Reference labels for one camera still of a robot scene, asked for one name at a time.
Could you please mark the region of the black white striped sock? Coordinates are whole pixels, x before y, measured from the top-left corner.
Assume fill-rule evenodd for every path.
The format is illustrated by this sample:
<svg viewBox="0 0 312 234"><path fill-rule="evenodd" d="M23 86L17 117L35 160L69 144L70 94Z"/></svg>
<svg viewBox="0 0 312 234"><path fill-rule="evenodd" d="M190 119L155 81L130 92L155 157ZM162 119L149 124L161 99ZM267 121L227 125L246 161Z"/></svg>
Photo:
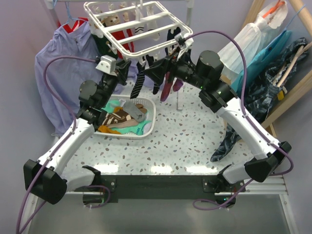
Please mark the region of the black white striped sock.
<svg viewBox="0 0 312 234"><path fill-rule="evenodd" d="M137 74L136 82L130 94L130 99L137 98L138 95L140 94L140 91L145 81L145 74L144 74L145 65L146 65L146 61L142 61L142 62L139 61L137 63L138 74Z"/></svg>

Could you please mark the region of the white clip sock hanger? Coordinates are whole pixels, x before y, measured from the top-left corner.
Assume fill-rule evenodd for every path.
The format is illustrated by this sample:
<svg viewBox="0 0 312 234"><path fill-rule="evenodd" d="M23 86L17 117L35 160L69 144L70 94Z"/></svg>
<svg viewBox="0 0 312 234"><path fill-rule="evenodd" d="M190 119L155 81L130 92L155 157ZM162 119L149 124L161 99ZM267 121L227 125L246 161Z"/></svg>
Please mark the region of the white clip sock hanger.
<svg viewBox="0 0 312 234"><path fill-rule="evenodd" d="M137 1L120 6L85 2L90 31L101 56L115 59L143 59L162 50L178 47L178 40L193 34L192 29L159 1Z"/></svg>

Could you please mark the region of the brown patterned sock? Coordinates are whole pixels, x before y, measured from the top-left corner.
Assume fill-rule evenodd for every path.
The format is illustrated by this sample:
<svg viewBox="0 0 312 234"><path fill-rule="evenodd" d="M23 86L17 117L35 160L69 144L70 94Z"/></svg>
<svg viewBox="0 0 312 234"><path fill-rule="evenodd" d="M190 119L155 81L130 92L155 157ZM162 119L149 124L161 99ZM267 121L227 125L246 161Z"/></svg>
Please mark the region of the brown patterned sock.
<svg viewBox="0 0 312 234"><path fill-rule="evenodd" d="M122 124L132 119L134 118L131 117L127 112L125 112L124 110L119 110L115 113L106 114L105 119L102 122L102 125L110 126L110 125Z"/></svg>

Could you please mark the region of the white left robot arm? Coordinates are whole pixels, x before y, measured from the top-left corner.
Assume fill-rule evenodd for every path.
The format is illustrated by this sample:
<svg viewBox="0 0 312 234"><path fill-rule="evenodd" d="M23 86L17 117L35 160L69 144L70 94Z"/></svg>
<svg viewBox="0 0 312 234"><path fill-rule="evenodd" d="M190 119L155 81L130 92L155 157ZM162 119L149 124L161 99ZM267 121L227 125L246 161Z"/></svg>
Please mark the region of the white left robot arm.
<svg viewBox="0 0 312 234"><path fill-rule="evenodd" d="M116 61L103 56L97 69L103 73L100 83L84 81L79 88L80 110L73 115L73 123L58 142L37 161L28 160L24 167L27 193L50 204L58 203L66 192L86 187L96 191L101 186L100 172L83 166L77 172L65 174L65 166L81 144L102 124L105 107L118 84L126 85L130 61Z"/></svg>

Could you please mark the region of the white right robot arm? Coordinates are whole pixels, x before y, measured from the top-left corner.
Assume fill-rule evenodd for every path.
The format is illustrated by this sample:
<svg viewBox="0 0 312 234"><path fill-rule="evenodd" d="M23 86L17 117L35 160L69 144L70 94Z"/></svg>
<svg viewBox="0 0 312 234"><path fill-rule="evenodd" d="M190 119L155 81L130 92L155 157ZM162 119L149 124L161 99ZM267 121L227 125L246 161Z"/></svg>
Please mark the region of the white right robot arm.
<svg viewBox="0 0 312 234"><path fill-rule="evenodd" d="M241 106L236 92L220 79L223 63L217 53L203 51L196 64L189 63L185 56L173 53L154 62L144 71L154 83L161 85L166 74L198 89L199 98L212 112L223 118L248 145L252 160L241 165L229 165L217 179L220 190L227 192L235 183L244 179L263 182L281 164L285 154L291 150L288 142L280 142L270 135Z"/></svg>

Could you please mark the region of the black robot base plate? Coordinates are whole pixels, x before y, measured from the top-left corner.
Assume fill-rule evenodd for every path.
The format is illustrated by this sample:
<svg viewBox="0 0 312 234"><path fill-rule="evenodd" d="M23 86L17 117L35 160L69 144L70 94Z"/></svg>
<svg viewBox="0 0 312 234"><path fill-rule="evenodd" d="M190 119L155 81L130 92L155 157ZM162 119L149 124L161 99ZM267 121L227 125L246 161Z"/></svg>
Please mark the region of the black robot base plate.
<svg viewBox="0 0 312 234"><path fill-rule="evenodd" d="M83 202L101 204L121 199L196 200L203 198L219 205L231 195L246 191L244 182L229 184L217 175L102 175L90 188L80 187Z"/></svg>

